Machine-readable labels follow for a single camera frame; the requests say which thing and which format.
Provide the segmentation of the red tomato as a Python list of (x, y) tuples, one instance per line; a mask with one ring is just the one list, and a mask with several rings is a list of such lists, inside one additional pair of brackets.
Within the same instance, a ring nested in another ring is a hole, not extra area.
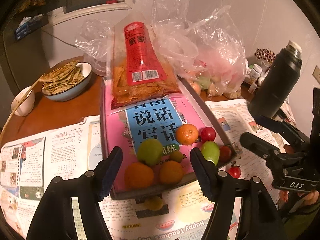
[(231, 162), (231, 166), (227, 170), (233, 178), (239, 179), (241, 177), (241, 168), (239, 165), (236, 165), (236, 162)]
[(201, 142), (214, 141), (216, 138), (216, 131), (212, 127), (205, 127), (200, 131)]
[(222, 163), (229, 162), (232, 156), (232, 150), (224, 145), (220, 147), (220, 156), (219, 156), (219, 161)]

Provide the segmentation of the orange tangerine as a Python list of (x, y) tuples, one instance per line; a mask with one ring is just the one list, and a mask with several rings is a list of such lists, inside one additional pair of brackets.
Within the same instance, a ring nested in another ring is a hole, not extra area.
[(170, 160), (164, 163), (159, 171), (159, 181), (164, 185), (179, 183), (184, 176), (184, 170), (180, 163)]
[(176, 140), (182, 145), (192, 145), (198, 137), (198, 129), (192, 124), (182, 124), (176, 130)]
[(154, 177), (152, 168), (140, 162), (131, 163), (125, 169), (125, 186), (128, 190), (145, 189), (153, 185)]

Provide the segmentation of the large green fruit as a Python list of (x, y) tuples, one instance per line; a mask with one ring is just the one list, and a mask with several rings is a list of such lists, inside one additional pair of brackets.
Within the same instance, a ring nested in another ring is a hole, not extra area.
[(148, 166), (155, 166), (163, 155), (163, 145), (157, 139), (144, 140), (136, 153), (137, 159)]

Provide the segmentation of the black thermos bottle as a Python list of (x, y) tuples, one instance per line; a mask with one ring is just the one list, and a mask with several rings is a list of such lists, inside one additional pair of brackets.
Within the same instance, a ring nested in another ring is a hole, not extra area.
[(270, 71), (248, 104), (251, 116), (274, 117), (297, 83), (301, 68), (302, 48), (296, 42), (289, 41), (275, 56)]

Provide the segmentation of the newspaper on table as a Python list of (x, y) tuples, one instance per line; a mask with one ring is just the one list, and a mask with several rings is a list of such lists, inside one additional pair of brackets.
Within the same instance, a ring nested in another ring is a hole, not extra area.
[[(274, 144), (270, 131), (258, 126), (249, 115), (245, 100), (210, 103), (212, 112), (226, 131), (236, 150), (241, 177), (258, 176), (272, 199), (279, 199), (271, 185), (272, 174), (259, 157), (239, 144), (242, 132), (252, 132)], [(175, 140), (175, 130), (183, 123), (197, 128), (208, 126), (200, 109), (187, 98), (153, 101), (107, 117), (108, 148), (123, 150), (123, 165), (114, 188), (126, 192), (125, 168), (136, 161), (136, 149), (143, 139), (154, 137), (169, 153), (178, 148), (185, 156), (181, 165), (185, 175), (193, 174), (188, 159), (191, 147)], [(88, 116), (84, 121), (60, 129), (35, 134), (6, 143), (1, 150), (1, 208), (9, 226), (26, 237), (33, 215), (50, 181), (60, 176), (72, 179), (92, 170), (103, 158), (100, 120)], [(99, 204), (114, 239), (200, 239), (213, 210), (213, 203), (202, 194), (196, 182), (160, 194), (163, 206), (153, 212), (142, 200), (113, 200)]]

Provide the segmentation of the white medicine bottle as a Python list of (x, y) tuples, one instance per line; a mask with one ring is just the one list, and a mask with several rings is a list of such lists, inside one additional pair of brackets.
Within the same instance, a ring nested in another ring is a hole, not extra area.
[(262, 68), (258, 64), (253, 64), (250, 71), (250, 83), (255, 83), (262, 73)]

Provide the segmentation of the small green kumquat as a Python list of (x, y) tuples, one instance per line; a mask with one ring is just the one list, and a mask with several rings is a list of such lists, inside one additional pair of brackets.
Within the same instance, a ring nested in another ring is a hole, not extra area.
[(180, 151), (174, 151), (170, 153), (169, 159), (177, 163), (181, 163), (181, 161), (184, 159), (184, 154)]

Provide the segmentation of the small white bowl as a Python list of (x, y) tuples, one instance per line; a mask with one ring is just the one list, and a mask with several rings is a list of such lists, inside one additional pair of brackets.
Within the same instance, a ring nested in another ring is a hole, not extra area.
[[(11, 103), (11, 110), (13, 110), (16, 105), (18, 104), (18, 102), (21, 100), (21, 98), (25, 95), (25, 93), (30, 89), (29, 87), (26, 87), (25, 89), (21, 90), (17, 96), (14, 98), (14, 100)], [(16, 116), (26, 116), (28, 115), (34, 107), (34, 103), (35, 103), (35, 93), (33, 90), (31, 90), (28, 93), (28, 96), (25, 98), (24, 102), (18, 107), (18, 109), (15, 111), (15, 115)]]

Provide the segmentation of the clear plastic fruit bag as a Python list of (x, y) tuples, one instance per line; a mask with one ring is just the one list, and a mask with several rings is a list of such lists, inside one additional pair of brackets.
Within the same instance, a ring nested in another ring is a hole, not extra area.
[(173, 66), (174, 72), (209, 98), (236, 99), (246, 75), (245, 46), (229, 11), (216, 8), (207, 18), (185, 18), (180, 0), (154, 0), (152, 42)]

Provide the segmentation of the blue bowl with pancakes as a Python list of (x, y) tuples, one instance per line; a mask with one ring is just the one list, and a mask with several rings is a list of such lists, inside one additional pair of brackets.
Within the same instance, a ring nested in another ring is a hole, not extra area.
[(42, 94), (52, 101), (64, 102), (81, 94), (92, 76), (92, 66), (78, 60), (66, 63), (48, 74), (44, 74)]

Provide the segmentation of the wooden chopsticks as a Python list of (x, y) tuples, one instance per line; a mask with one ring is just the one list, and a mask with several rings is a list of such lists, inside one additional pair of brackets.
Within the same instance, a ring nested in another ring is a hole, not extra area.
[(25, 102), (26, 98), (28, 97), (29, 93), (33, 90), (33, 88), (37, 85), (37, 83), (40, 81), (40, 77), (31, 85), (31, 87), (26, 91), (26, 93), (22, 96), (22, 98), (18, 101), (17, 105), (14, 107), (14, 109), (11, 111), (10, 115), (8, 116), (3, 129), (1, 131), (1, 135), (0, 135), (0, 142), (2, 142), (3, 137), (4, 137), (4, 133), (7, 130), (7, 126), (10, 122), (10, 120), (12, 119), (13, 115), (15, 114), (15, 112), (17, 111), (17, 109), (20, 107), (20, 105), (22, 103)]

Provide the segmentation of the red snack bag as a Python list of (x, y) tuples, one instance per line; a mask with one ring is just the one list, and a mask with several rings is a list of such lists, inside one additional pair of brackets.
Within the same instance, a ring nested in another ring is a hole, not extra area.
[(180, 94), (174, 69), (153, 47), (156, 35), (142, 13), (132, 11), (118, 22), (113, 38), (112, 109)]

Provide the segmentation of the clear bag behind snacks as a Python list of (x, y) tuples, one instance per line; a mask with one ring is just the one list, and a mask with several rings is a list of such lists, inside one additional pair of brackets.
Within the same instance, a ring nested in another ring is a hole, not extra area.
[(84, 61), (99, 76), (111, 76), (113, 25), (107, 21), (85, 20), (77, 32), (75, 46), (84, 53)]

